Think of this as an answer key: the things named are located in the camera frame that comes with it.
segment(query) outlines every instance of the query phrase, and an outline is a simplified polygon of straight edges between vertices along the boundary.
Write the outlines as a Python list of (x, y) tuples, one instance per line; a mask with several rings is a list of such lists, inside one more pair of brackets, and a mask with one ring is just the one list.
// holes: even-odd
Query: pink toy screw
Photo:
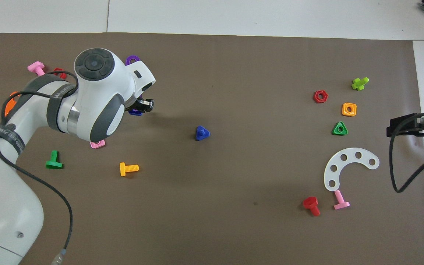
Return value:
[(45, 74), (42, 70), (43, 67), (45, 67), (45, 65), (43, 65), (41, 62), (37, 61), (37, 62), (33, 63), (32, 65), (29, 65), (27, 67), (27, 70), (29, 70), (33, 73), (36, 73), (40, 77), (41, 75)]
[(99, 142), (89, 142), (91, 144), (91, 148), (98, 149), (99, 147), (103, 147), (106, 145), (106, 141), (101, 140)]
[(335, 195), (336, 195), (336, 199), (338, 200), (338, 204), (334, 206), (335, 210), (345, 208), (345, 207), (348, 207), (350, 205), (349, 202), (347, 202), (343, 199), (343, 196), (341, 195), (341, 191), (336, 190)]

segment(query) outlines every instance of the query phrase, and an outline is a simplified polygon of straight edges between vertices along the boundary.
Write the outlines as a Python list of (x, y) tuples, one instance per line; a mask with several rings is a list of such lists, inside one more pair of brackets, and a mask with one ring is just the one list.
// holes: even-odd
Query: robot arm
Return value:
[[(125, 66), (109, 50), (89, 49), (78, 55), (75, 71), (79, 87), (45, 74), (25, 91), (0, 125), (0, 154), (15, 164), (25, 144), (39, 127), (50, 126), (86, 141), (101, 141), (119, 125), (129, 109), (150, 111), (153, 100), (143, 100), (155, 78), (142, 61)], [(18, 264), (37, 238), (43, 210), (34, 192), (16, 170), (0, 159), (0, 264)]]

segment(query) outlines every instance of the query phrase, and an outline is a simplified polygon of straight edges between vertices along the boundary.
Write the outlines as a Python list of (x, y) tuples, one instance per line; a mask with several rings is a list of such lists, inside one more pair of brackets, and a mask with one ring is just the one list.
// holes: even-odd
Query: blue triangular piece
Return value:
[(205, 129), (202, 126), (199, 126), (197, 130), (195, 131), (195, 140), (200, 141), (202, 139), (209, 137), (210, 135), (211, 133), (207, 131), (207, 129)]

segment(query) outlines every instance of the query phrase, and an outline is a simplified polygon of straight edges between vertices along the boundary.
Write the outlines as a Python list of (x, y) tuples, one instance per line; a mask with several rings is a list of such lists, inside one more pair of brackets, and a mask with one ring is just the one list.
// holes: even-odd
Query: green bolt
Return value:
[(353, 80), (353, 84), (351, 85), (351, 87), (353, 89), (357, 89), (358, 91), (361, 91), (364, 89), (364, 85), (367, 84), (367, 82), (369, 82), (369, 78), (364, 77), (362, 80), (359, 78), (356, 78)]
[(45, 167), (48, 169), (59, 169), (62, 168), (63, 164), (57, 162), (57, 157), (59, 156), (59, 152), (54, 150), (52, 151), (52, 155), (50, 155), (50, 161), (45, 162)]

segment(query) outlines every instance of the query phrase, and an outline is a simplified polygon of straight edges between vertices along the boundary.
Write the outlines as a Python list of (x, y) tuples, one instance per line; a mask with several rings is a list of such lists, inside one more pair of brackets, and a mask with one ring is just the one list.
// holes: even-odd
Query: black strap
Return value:
[(74, 84), (62, 85), (50, 96), (49, 104), (47, 106), (47, 123), (49, 124), (50, 128), (61, 131), (62, 133), (64, 133), (64, 131), (60, 130), (59, 124), (57, 122), (60, 106), (65, 94), (74, 89), (74, 87)]
[(13, 130), (15, 126), (13, 124), (0, 125), (0, 137), (5, 139), (8, 143), (14, 146), (17, 154), (21, 154), (24, 151), (25, 143), (22, 138)]

